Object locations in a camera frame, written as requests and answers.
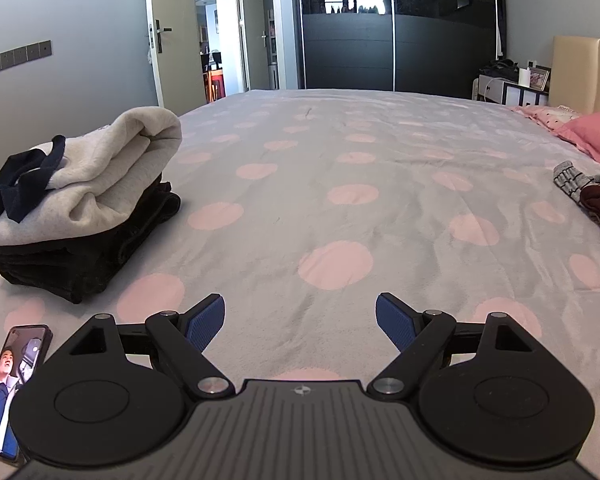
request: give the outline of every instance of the headboard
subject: headboard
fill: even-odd
[[[554,37],[549,104],[600,112],[600,39]]]

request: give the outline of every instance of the gray bed sheet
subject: gray bed sheet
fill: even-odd
[[[505,107],[417,94],[251,91],[182,126],[178,215],[83,304],[0,277],[0,346],[16,324],[48,324],[55,349],[97,312],[142,322],[218,292],[205,354],[236,385],[366,383],[397,354],[380,292],[460,321],[504,311],[592,393],[580,460],[600,477],[600,229],[552,183],[562,160],[598,164]]]

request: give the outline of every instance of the black sliding wardrobe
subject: black sliding wardrobe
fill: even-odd
[[[305,88],[471,96],[504,54],[504,0],[299,0]]]

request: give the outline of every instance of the white door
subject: white door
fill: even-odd
[[[247,86],[251,90],[269,90],[264,3],[262,0],[240,0],[240,2]]]
[[[195,0],[146,0],[158,104],[180,116],[206,104]]]

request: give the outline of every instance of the bed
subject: bed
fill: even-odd
[[[98,312],[142,322],[218,292],[205,354],[237,386],[366,383],[396,355],[380,292],[460,321],[504,311],[592,393],[580,460],[600,477],[600,229],[552,183],[563,160],[599,164],[503,106],[417,94],[251,91],[182,126],[178,215],[83,304],[0,277],[0,346],[16,324],[48,324],[53,350]]]

